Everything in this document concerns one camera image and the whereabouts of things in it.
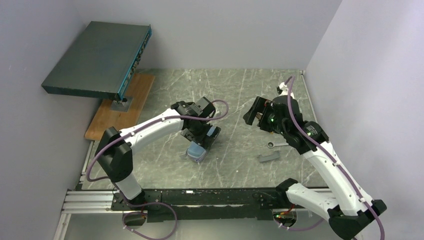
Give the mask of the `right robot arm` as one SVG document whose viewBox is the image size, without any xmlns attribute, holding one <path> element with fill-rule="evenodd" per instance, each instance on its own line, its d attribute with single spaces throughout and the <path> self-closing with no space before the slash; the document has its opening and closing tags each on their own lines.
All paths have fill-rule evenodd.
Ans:
<svg viewBox="0 0 424 240">
<path fill-rule="evenodd" d="M 306 121 L 298 102 L 289 95 L 272 100 L 257 96 L 243 116 L 247 125 L 258 119 L 260 130 L 280 134 L 316 169 L 334 195 L 318 193 L 288 178 L 275 188 L 279 204 L 300 205 L 329 223 L 333 232 L 343 240 L 353 240 L 387 209 L 381 199 L 373 199 L 354 180 L 339 159 L 328 135 L 314 121 Z"/>
</svg>

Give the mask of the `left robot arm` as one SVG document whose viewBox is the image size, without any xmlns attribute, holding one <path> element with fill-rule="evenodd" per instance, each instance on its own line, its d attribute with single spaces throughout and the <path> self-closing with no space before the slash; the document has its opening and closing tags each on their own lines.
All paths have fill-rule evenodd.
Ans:
<svg viewBox="0 0 424 240">
<path fill-rule="evenodd" d="M 201 162 L 221 131 L 210 124 L 220 119 L 215 103 L 206 97 L 197 102 L 178 101 L 138 125 L 121 130 L 109 127 L 100 139 L 92 162 L 100 164 L 106 178 L 127 200 L 143 203 L 145 192 L 133 174 L 133 155 L 162 137 L 180 133 L 190 142 L 185 156 L 195 163 Z"/>
</svg>

